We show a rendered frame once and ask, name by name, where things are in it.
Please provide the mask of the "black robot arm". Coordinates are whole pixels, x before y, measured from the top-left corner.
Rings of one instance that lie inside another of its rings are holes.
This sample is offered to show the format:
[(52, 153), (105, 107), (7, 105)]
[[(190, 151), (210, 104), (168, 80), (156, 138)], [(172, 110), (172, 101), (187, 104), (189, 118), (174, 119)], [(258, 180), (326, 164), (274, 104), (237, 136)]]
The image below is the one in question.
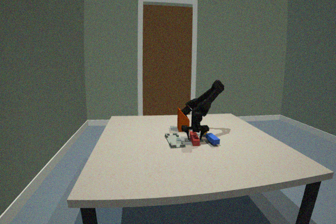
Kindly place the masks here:
[(193, 122), (192, 124), (193, 132), (199, 133), (203, 130), (203, 125), (200, 125), (202, 116), (204, 117), (207, 115), (208, 110), (211, 107), (211, 103), (223, 90), (224, 85), (219, 80), (216, 80), (214, 81), (212, 87), (199, 98), (190, 100), (186, 103), (186, 107), (181, 111), (185, 116), (187, 116), (192, 111), (192, 119), (194, 119), (196, 122)]

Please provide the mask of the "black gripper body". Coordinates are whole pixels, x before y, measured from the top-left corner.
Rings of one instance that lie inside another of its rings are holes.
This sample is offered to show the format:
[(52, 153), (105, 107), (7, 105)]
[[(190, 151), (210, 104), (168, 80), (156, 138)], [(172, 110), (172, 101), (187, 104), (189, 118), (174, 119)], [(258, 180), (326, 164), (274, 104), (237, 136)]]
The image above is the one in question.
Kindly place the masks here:
[[(192, 124), (193, 122), (195, 122), (194, 119), (192, 119)], [(190, 129), (192, 129), (192, 125), (191, 127), (188, 127), (187, 125), (182, 125), (182, 132), (188, 131)], [(203, 125), (203, 131), (209, 131), (209, 127), (207, 125)]]

